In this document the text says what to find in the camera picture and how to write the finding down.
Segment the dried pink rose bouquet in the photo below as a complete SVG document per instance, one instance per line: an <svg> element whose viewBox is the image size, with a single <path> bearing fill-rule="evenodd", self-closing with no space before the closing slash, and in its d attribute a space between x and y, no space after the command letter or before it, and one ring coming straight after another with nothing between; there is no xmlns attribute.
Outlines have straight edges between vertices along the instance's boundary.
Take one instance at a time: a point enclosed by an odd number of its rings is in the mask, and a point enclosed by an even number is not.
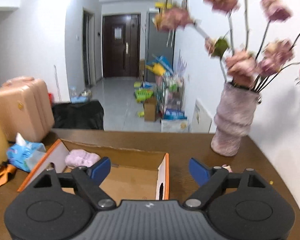
<svg viewBox="0 0 300 240"><path fill-rule="evenodd" d="M157 31L185 31L177 44L194 56L193 87L215 93L224 86L259 93L294 64L296 40L283 23L300 15L300 0L203 0L211 7L200 21L187 7L163 5Z"/></svg>

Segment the blue tissue pack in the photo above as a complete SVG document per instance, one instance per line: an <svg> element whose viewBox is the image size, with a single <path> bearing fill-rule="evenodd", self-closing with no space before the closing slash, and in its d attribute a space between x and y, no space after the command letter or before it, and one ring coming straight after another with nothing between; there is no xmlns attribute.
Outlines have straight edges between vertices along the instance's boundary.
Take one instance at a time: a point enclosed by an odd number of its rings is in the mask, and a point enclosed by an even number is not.
<svg viewBox="0 0 300 240"><path fill-rule="evenodd" d="M45 153L44 144L26 141L20 133L17 133L15 144L6 152L8 162L25 172L31 172Z"/></svg>

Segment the brown cardboard box on floor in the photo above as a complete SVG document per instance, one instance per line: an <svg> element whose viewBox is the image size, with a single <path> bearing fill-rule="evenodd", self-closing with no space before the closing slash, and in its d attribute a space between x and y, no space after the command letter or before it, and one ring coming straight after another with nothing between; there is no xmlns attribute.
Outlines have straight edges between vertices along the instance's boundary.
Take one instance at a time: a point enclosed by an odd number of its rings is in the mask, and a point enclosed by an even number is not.
<svg viewBox="0 0 300 240"><path fill-rule="evenodd" d="M157 116L157 100L155 97L147 99L143 103L144 120L155 122Z"/></svg>

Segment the pink textured ceramic vase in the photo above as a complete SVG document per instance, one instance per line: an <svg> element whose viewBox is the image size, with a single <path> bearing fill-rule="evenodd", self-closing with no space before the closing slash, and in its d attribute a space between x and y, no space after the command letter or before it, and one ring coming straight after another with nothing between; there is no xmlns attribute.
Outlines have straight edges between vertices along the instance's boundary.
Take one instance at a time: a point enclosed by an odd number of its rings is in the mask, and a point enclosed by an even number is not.
<svg viewBox="0 0 300 240"><path fill-rule="evenodd" d="M230 83L224 85L216 110L216 131L211 148L219 155L232 157L237 154L241 140L250 132L260 95L237 88Z"/></svg>

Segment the black fabric covered seat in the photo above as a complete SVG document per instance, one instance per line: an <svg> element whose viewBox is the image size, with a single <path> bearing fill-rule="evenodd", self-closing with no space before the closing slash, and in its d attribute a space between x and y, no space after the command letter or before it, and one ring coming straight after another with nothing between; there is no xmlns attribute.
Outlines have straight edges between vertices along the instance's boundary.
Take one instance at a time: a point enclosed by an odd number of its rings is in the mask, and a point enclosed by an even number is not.
<svg viewBox="0 0 300 240"><path fill-rule="evenodd" d="M104 130L104 109L97 100L54 104L52 112L54 128Z"/></svg>

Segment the grey refrigerator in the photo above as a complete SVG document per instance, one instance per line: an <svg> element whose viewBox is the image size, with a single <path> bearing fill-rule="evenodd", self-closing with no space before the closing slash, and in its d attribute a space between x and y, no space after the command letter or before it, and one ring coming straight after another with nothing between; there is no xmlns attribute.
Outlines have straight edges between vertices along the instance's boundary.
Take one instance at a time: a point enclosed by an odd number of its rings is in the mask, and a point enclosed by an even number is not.
<svg viewBox="0 0 300 240"><path fill-rule="evenodd" d="M147 12L145 63L151 66L156 58L163 56L172 67L174 56L174 43L171 44L172 36L169 33L157 31L153 22L156 14L156 12Z"/></svg>

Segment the dark brown entrance door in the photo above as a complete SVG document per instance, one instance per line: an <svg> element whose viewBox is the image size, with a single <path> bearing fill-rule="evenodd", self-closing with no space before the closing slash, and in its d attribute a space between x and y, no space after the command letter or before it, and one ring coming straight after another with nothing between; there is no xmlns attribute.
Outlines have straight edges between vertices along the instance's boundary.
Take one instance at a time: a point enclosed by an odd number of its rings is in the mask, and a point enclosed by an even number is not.
<svg viewBox="0 0 300 240"><path fill-rule="evenodd" d="M138 77L140 14L103 16L103 77Z"/></svg>

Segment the pink hard-shell suitcase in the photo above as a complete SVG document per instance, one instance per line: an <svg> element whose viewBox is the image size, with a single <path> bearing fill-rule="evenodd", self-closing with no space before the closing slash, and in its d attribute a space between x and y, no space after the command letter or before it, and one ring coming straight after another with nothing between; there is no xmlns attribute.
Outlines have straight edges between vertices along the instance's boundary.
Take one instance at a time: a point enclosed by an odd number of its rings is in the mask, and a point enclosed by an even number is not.
<svg viewBox="0 0 300 240"><path fill-rule="evenodd" d="M30 142L41 142L54 126L46 83L21 76L0 87L0 124L9 142L17 134Z"/></svg>

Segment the red orange cardboard box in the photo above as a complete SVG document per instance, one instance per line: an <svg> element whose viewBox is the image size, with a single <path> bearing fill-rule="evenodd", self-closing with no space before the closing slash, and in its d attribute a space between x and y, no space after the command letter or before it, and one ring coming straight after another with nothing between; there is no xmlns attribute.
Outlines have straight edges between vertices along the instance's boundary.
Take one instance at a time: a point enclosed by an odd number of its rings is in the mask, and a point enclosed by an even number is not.
<svg viewBox="0 0 300 240"><path fill-rule="evenodd" d="M66 156L72 150L96 153L110 159L110 173L100 188L119 203L123 199L168 200L170 195L170 156L164 152L103 147L58 139L38 161L17 189L22 192L50 163L57 172L70 172Z"/></svg>

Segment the blue yellow bag pile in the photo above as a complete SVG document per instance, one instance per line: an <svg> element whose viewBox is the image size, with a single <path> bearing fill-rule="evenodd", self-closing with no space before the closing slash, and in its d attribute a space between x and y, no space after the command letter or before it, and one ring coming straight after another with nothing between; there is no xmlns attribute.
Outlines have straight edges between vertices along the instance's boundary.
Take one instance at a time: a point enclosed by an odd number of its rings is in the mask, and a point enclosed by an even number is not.
<svg viewBox="0 0 300 240"><path fill-rule="evenodd" d="M168 59L161 56L152 55L153 61L146 63L145 67L147 70L155 74L156 76L173 76L174 71L172 65L169 63Z"/></svg>

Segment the wall electrical panel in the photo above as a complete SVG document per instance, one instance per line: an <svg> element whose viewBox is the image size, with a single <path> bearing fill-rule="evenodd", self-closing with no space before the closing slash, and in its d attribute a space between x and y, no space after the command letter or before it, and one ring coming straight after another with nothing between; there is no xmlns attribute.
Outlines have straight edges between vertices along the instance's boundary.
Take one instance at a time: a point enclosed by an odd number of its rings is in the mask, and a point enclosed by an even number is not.
<svg viewBox="0 0 300 240"><path fill-rule="evenodd" d="M189 9L189 0L182 0L181 7L185 10Z"/></svg>

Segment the yellow box on refrigerator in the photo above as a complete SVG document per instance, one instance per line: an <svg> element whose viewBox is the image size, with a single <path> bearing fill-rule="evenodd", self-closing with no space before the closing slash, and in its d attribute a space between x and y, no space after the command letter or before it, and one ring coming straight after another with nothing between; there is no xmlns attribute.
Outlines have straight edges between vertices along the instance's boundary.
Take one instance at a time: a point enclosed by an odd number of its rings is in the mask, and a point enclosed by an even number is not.
<svg viewBox="0 0 300 240"><path fill-rule="evenodd" d="M165 2L155 2L155 7L158 9L163 9L163 8L167 8L170 9L173 7L173 4L171 3L165 3Z"/></svg>

